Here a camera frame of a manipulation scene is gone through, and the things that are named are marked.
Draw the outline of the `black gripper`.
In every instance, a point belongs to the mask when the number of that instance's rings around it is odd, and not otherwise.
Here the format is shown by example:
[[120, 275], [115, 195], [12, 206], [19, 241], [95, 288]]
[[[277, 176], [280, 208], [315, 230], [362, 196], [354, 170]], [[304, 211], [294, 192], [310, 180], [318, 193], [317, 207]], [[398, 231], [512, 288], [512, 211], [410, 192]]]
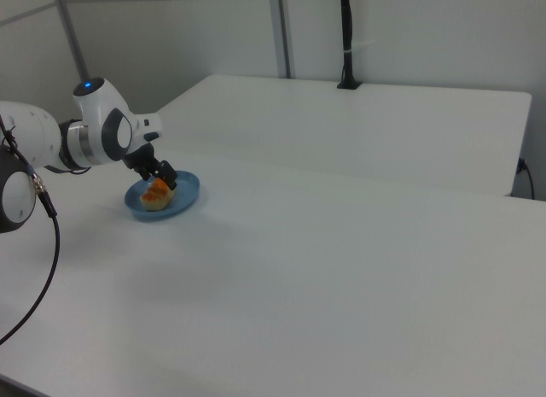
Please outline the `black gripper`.
[[154, 156], [154, 146], [146, 143], [127, 154], [122, 161], [130, 170], [136, 172], [144, 181], [151, 176], [161, 179], [170, 190], [177, 187], [177, 172], [167, 161], [159, 162]]

